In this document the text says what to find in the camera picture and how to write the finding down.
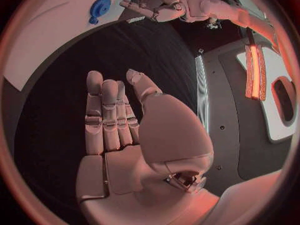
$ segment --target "blue plastic part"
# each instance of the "blue plastic part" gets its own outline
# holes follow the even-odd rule
[[[88,22],[94,25],[97,24],[99,22],[97,18],[106,14],[110,10],[111,3],[111,0],[96,0],[90,7],[89,13],[91,18]]]

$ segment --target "glowing light strip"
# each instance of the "glowing light strip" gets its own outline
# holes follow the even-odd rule
[[[250,46],[251,56],[252,56],[252,67],[253,67],[253,74],[252,74],[252,98],[259,99],[260,97],[260,61],[258,56],[257,47],[252,45]]]

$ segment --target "black fabric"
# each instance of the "black fabric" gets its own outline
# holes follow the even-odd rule
[[[290,149],[291,138],[271,143],[260,101],[245,97],[246,72],[235,58],[237,51],[219,56],[230,84],[238,116],[238,173],[244,180],[282,168]]]
[[[80,40],[34,85],[15,135],[15,161],[37,196],[70,224],[84,224],[75,194],[85,153],[86,76],[126,81],[129,69],[144,72],[167,94],[197,113],[195,59],[168,23],[118,23]],[[126,93],[140,120],[132,87]]]

